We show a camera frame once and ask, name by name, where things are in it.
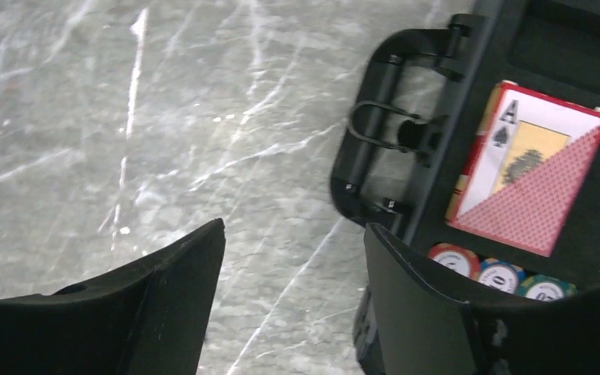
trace poker chip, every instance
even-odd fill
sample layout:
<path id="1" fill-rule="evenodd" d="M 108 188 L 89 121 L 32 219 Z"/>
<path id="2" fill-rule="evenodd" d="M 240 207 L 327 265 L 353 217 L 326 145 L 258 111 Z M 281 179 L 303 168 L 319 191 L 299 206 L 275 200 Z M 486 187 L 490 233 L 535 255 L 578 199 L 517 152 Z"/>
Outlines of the poker chip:
<path id="1" fill-rule="evenodd" d="M 470 250 L 456 245 L 438 244 L 429 251 L 429 258 L 471 279 L 480 272 L 480 260 Z"/>
<path id="2" fill-rule="evenodd" d="M 481 264 L 477 281 L 508 293 L 516 292 L 526 274 L 522 268 L 497 259 L 486 259 Z"/>
<path id="3" fill-rule="evenodd" d="M 553 277 L 534 275 L 521 283 L 516 293 L 525 298 L 550 302 L 573 295 L 576 287 Z"/>

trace red poker chip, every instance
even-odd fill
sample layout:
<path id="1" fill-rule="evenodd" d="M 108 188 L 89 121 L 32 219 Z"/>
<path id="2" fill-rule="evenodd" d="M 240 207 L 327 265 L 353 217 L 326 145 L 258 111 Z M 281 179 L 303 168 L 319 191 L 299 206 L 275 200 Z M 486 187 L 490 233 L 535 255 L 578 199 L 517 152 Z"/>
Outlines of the red poker chip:
<path id="1" fill-rule="evenodd" d="M 456 245 L 435 245 L 428 256 L 450 270 L 473 280 L 477 279 L 480 272 L 480 260 L 477 254 Z"/>

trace playing card deck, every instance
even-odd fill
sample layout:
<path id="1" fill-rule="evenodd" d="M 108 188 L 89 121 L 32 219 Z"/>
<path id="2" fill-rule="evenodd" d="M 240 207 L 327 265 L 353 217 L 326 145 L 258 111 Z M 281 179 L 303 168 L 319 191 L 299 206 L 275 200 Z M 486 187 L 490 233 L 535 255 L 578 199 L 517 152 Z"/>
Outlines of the playing card deck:
<path id="1" fill-rule="evenodd" d="M 501 82 L 455 188 L 448 224 L 550 256 L 599 143 L 599 108 Z"/>

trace poker chip case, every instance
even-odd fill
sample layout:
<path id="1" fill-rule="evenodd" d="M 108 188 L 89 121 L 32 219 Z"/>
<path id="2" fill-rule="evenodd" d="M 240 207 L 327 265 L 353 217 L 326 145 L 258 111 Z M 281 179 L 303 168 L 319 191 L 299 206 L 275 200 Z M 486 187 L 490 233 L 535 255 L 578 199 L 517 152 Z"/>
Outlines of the poker chip case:
<path id="1" fill-rule="evenodd" d="M 411 65 L 446 77 L 428 120 L 392 104 L 402 71 Z M 600 2 L 478 0 L 471 13 L 454 15 L 445 29 L 391 35 L 375 50 L 350 114 L 330 176 L 334 205 L 350 220 L 380 225 L 424 255 L 446 242 L 579 290 L 600 285 L 600 145 L 550 256 L 445 221 L 488 99 L 504 80 L 591 109 L 600 107 Z M 396 144 L 380 140 L 391 113 L 408 118 L 399 127 Z M 412 172 L 403 196 L 374 201 L 361 190 L 380 147 L 413 152 L 416 163 L 408 166 Z M 385 373 L 378 366 L 378 339 L 370 331 L 376 324 L 366 315 L 371 310 L 366 298 L 354 326 L 359 361 L 363 368 L 376 368 L 367 374 Z M 378 358 L 375 366 L 367 362 L 373 357 Z"/>

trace gray marble countertop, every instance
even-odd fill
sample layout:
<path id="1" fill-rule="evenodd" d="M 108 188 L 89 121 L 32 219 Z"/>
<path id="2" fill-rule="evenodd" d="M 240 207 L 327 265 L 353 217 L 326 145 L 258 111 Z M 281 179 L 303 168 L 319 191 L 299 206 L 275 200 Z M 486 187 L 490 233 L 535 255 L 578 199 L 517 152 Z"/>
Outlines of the gray marble countertop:
<path id="1" fill-rule="evenodd" d="M 52 293 L 222 217 L 199 373 L 361 373 L 362 230 L 327 188 L 345 114 L 382 39 L 469 7 L 0 0 L 0 298 Z M 410 84 L 416 108 L 440 87 Z"/>

